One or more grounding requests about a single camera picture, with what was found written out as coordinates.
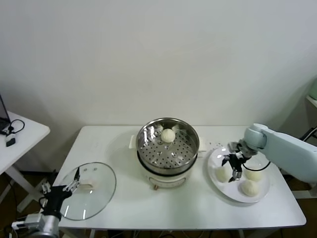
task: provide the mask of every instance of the black cable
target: black cable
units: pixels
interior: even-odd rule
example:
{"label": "black cable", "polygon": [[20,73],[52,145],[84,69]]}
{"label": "black cable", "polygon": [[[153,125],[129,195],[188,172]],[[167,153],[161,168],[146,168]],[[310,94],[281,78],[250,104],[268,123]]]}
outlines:
{"label": "black cable", "polygon": [[244,164],[243,167],[246,168],[247,170],[250,170],[250,171],[254,171],[254,172],[258,172],[258,171],[262,171],[262,170],[265,170],[269,165],[270,165],[271,162],[268,162],[268,164],[266,166],[264,166],[262,169],[259,169],[259,170],[253,170],[253,169],[249,169],[247,168]]}
{"label": "black cable", "polygon": [[40,205],[40,207],[44,210],[44,207],[43,207],[43,205],[42,205],[42,203],[41,203],[41,200],[42,200],[42,199],[45,199],[45,197],[40,197],[40,198],[39,198],[39,205]]}
{"label": "black cable", "polygon": [[165,234],[165,235],[162,235],[161,237],[159,237],[159,238],[164,238],[164,237],[168,237],[168,236],[170,236],[170,237],[173,237],[173,238],[176,238],[174,235],[172,235],[172,234]]}
{"label": "black cable", "polygon": [[299,139],[302,141],[307,141],[311,136],[314,136],[314,134],[317,132],[317,126],[310,128],[302,137]]}
{"label": "black cable", "polygon": [[[22,128],[19,129],[18,131],[13,131],[14,128],[13,128],[12,124],[13,124],[15,121],[20,121],[20,122],[22,122],[22,124],[23,124]],[[10,126],[8,127],[8,130],[9,130],[9,133],[16,134],[16,133],[20,132],[21,130],[23,130],[24,127],[25,127],[24,121],[22,121],[22,120],[20,120],[20,119],[15,119],[15,120],[13,120],[13,121],[10,123]]]}
{"label": "black cable", "polygon": [[10,185],[11,190],[12,190],[12,193],[13,193],[13,196],[14,196],[14,202],[15,202],[15,219],[17,220],[17,218],[18,218],[18,209],[17,209],[17,207],[18,207],[18,202],[17,202],[17,200],[16,200],[15,190],[14,190],[13,186],[11,185],[10,180],[7,178],[7,175],[4,175],[4,177],[5,177],[5,179],[7,180],[8,184]]}

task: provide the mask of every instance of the robotic arm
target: robotic arm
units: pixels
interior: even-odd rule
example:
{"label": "robotic arm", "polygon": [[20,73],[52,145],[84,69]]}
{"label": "robotic arm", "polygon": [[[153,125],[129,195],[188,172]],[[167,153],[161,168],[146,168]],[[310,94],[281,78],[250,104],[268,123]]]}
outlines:
{"label": "robotic arm", "polygon": [[78,168],[74,180],[68,185],[51,186],[49,182],[44,183],[42,185],[43,199],[45,198],[47,202],[43,212],[30,214],[24,221],[13,222],[12,228],[14,230],[27,229],[28,234],[23,236],[27,238],[59,238],[60,209],[63,201],[69,198],[79,186],[79,178]]}
{"label": "robotic arm", "polygon": [[244,138],[229,144],[230,154],[222,161],[229,161],[233,172],[230,181],[238,180],[241,165],[257,152],[304,182],[317,182],[317,148],[290,135],[273,131],[265,125],[253,124],[246,129]]}

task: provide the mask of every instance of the dough ball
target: dough ball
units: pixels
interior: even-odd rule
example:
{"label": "dough ball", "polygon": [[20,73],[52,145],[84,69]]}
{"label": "dough ball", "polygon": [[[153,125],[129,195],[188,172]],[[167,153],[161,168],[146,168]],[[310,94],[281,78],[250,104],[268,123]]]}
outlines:
{"label": "dough ball", "polygon": [[229,179],[231,178],[230,169],[227,166],[216,168],[215,174],[219,182],[229,182]]}
{"label": "dough ball", "polygon": [[260,171],[255,172],[255,171],[245,170],[244,173],[247,179],[255,181],[255,182],[260,181],[263,177],[262,172]]}
{"label": "dough ball", "polygon": [[242,182],[241,189],[243,193],[249,197],[255,197],[260,191],[257,183],[251,180],[245,180]]}
{"label": "dough ball", "polygon": [[165,129],[160,135],[162,141],[171,143],[175,140],[175,132],[172,129]]}

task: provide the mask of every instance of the white robotic arm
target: white robotic arm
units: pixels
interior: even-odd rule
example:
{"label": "white robotic arm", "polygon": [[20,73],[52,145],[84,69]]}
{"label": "white robotic arm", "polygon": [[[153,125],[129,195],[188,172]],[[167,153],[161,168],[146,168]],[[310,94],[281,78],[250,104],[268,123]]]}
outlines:
{"label": "white robotic arm", "polygon": [[233,168],[230,181],[241,177],[241,165],[257,152],[304,182],[317,182],[317,148],[290,135],[273,131],[265,125],[253,124],[246,129],[244,138],[230,146],[225,158]]}
{"label": "white robotic arm", "polygon": [[254,124],[244,134],[244,141],[253,150],[290,175],[304,182],[317,182],[317,148],[290,135]]}

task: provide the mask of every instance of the electric steamer pot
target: electric steamer pot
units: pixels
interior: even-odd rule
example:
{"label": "electric steamer pot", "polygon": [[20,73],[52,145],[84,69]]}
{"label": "electric steamer pot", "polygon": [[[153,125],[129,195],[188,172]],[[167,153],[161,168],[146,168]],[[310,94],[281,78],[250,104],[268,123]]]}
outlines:
{"label": "electric steamer pot", "polygon": [[[171,143],[163,142],[160,137],[162,131],[168,128],[175,132],[175,139]],[[199,137],[196,131],[182,120],[160,118],[141,128],[136,143],[137,156],[145,172],[156,178],[153,180],[168,182],[189,174],[188,171],[197,159]],[[170,183],[170,187],[180,184],[182,183]]]}

